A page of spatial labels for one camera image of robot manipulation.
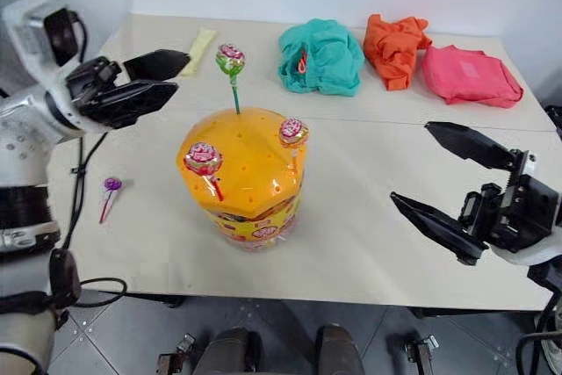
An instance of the purple lollipop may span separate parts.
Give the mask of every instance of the purple lollipop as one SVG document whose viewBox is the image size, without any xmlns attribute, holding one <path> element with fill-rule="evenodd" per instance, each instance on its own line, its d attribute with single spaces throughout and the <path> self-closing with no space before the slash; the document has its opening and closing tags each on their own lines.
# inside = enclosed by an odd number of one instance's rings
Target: purple lollipop
<svg viewBox="0 0 562 375">
<path fill-rule="evenodd" d="M 105 218 L 107 217 L 106 211 L 109 211 L 107 210 L 107 205 L 109 204 L 109 200 L 111 199 L 112 194 L 118 191 L 122 185 L 123 183 L 121 182 L 121 180 L 117 179 L 116 177 L 107 177 L 104 180 L 105 193 L 109 192 L 109 195 L 104 201 L 104 208 L 102 209 L 102 215 L 99 216 L 99 224 L 102 224 L 105 221 Z"/>
<path fill-rule="evenodd" d="M 123 183 L 116 177 L 108 177 L 104 180 L 104 188 L 108 191 L 116 191 Z"/>
</svg>

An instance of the pink bag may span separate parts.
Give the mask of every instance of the pink bag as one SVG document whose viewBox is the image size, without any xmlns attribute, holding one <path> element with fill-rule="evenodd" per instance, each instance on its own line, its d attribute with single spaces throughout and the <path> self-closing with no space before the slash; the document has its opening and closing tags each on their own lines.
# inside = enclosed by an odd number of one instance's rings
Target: pink bag
<svg viewBox="0 0 562 375">
<path fill-rule="evenodd" d="M 523 96 L 523 88 L 501 60 L 484 52 L 429 47 L 421 66 L 429 89 L 448 105 L 477 101 L 508 109 Z"/>
</svg>

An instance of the lollipop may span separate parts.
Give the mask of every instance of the lollipop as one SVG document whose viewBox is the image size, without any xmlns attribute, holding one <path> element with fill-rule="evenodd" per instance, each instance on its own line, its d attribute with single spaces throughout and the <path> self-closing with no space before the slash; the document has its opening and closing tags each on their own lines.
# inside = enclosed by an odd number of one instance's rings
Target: lollipop
<svg viewBox="0 0 562 375">
<path fill-rule="evenodd" d="M 223 44 L 217 52 L 216 62 L 220 70 L 230 76 L 230 86 L 234 95 L 234 105 L 236 106 L 236 114 L 240 114 L 240 105 L 238 104 L 238 87 L 236 85 L 236 76 L 240 74 L 244 68 L 244 53 L 234 47 L 232 44 Z"/>
<path fill-rule="evenodd" d="M 308 138 L 308 127 L 298 119 L 284 120 L 279 128 L 279 140 L 285 148 L 292 149 L 292 169 L 297 171 L 297 150 Z"/>
<path fill-rule="evenodd" d="M 109 201 L 112 198 L 113 193 L 117 192 L 122 185 L 123 184 L 121 183 L 121 181 L 116 177 L 108 177 L 104 180 L 105 195 L 107 195 L 107 197 L 104 200 L 102 215 L 99 216 L 99 224 L 102 224 L 107 218 L 107 213 L 109 213 L 109 210 L 107 209 L 107 205 L 109 204 Z"/>
<path fill-rule="evenodd" d="M 219 201 L 224 199 L 219 183 L 214 174 L 222 164 L 222 154 L 212 145 L 205 142 L 193 144 L 184 157 L 185 167 L 207 180 L 217 192 Z"/>
</svg>

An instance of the table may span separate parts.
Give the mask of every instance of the table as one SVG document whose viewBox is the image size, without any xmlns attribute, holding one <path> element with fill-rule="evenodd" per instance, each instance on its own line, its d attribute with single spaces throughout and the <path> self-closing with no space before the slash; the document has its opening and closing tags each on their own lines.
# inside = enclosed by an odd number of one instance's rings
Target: table
<svg viewBox="0 0 562 375">
<path fill-rule="evenodd" d="M 464 162 L 439 147 L 422 126 L 429 119 L 477 127 L 510 148 L 531 148 L 538 157 L 536 177 L 562 191 L 562 143 L 497 39 L 433 36 L 438 46 L 454 42 L 504 60 L 526 90 L 508 111 L 446 106 L 425 91 L 419 77 L 411 90 L 386 92 L 369 64 L 356 97 L 289 93 L 276 76 L 277 37 L 288 25 L 133 15 L 104 53 L 125 60 L 155 48 L 186 50 L 200 26 L 220 34 L 197 77 L 178 78 L 178 92 L 160 112 L 111 133 L 91 163 L 72 246 L 81 277 L 123 277 L 133 291 L 165 294 L 471 309 L 544 306 L 549 293 L 525 277 L 526 268 L 490 251 L 476 267 L 457 263 L 389 199 L 390 191 L 397 191 L 457 215 L 468 191 L 507 182 L 506 173 Z M 224 41 L 247 52 L 242 107 L 300 116 L 312 134 L 296 231 L 286 243 L 258 253 L 238 250 L 216 233 L 174 163 L 191 125 L 231 106 L 227 78 L 213 63 L 216 45 Z M 88 137 L 87 144 L 94 140 Z M 49 168 L 54 215 L 63 227 L 74 144 L 60 145 Z M 101 183 L 111 175 L 126 187 L 100 226 Z"/>
</svg>

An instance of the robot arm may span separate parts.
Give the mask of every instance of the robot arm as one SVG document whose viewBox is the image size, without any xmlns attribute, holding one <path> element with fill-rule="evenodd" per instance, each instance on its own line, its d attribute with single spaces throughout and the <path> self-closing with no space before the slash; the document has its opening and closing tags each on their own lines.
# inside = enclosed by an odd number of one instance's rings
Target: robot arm
<svg viewBox="0 0 562 375">
<path fill-rule="evenodd" d="M 62 4 L 20 0 L 4 8 L 3 20 L 37 84 L 0 98 L 0 372 L 29 373 L 29 361 L 43 373 L 62 311 L 81 292 L 74 257 L 54 247 L 61 235 L 47 202 L 51 153 L 160 110 L 177 90 L 166 80 L 190 58 L 158 50 L 126 61 L 131 82 L 117 86 L 116 62 L 79 62 L 74 23 L 81 21 Z"/>
<path fill-rule="evenodd" d="M 461 263 L 475 265 L 491 245 L 506 261 L 528 265 L 528 277 L 539 285 L 562 290 L 562 195 L 532 177 L 537 158 L 530 151 L 507 150 L 466 126 L 429 122 L 426 128 L 451 153 L 508 171 L 508 186 L 502 191 L 484 184 L 480 192 L 469 192 L 456 220 L 393 192 L 400 212 Z"/>
</svg>

